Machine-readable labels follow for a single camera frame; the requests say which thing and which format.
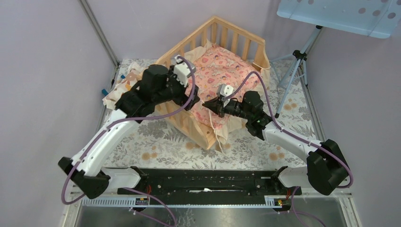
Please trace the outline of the pink patterned bed cushion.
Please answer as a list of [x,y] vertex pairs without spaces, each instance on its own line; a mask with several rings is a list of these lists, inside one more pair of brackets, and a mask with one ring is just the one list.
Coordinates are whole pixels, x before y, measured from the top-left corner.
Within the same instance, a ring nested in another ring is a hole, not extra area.
[[200,101],[191,110],[183,110],[166,121],[203,149],[210,149],[216,142],[225,144],[229,133],[243,128],[246,121],[230,115],[219,118],[202,104],[216,97],[221,84],[237,89],[255,69],[233,52],[209,43],[184,53],[184,57],[196,67]]

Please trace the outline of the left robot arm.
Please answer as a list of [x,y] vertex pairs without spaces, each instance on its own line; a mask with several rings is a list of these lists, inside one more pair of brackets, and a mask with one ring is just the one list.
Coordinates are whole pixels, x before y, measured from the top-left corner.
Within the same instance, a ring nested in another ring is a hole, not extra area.
[[131,167],[105,167],[104,163],[120,141],[139,128],[144,120],[157,120],[189,110],[196,102],[196,67],[177,55],[176,64],[167,68],[152,64],[143,71],[142,79],[124,92],[105,125],[91,141],[73,157],[62,157],[58,165],[67,179],[62,189],[62,202],[67,185],[72,181],[89,199],[104,192],[129,188],[142,194],[147,182]]

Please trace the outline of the wooden pet bed frame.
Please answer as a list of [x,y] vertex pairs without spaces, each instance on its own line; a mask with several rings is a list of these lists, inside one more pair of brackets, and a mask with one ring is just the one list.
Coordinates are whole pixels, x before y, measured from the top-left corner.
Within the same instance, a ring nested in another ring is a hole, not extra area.
[[270,82],[270,62],[265,40],[220,17],[212,16],[190,35],[162,55],[156,64],[171,66],[174,57],[182,55],[195,67],[200,102],[189,111],[167,118],[176,129],[203,149],[215,143],[226,143],[229,133],[244,127],[244,119],[217,114],[202,106],[216,97],[218,86],[227,84],[238,89],[242,100],[249,90],[261,92]]

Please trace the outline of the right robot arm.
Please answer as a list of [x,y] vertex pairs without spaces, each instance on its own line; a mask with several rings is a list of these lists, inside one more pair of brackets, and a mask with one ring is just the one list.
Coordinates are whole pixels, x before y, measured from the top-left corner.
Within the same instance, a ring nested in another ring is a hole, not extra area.
[[256,91],[244,93],[242,101],[228,98],[234,89],[220,85],[217,97],[203,103],[219,117],[226,115],[245,119],[248,132],[265,142],[274,143],[302,159],[306,166],[284,166],[272,176],[271,188],[283,195],[290,188],[313,188],[322,195],[330,195],[349,176],[348,165],[335,141],[309,139],[297,132],[285,129],[274,122],[263,110],[264,102]]

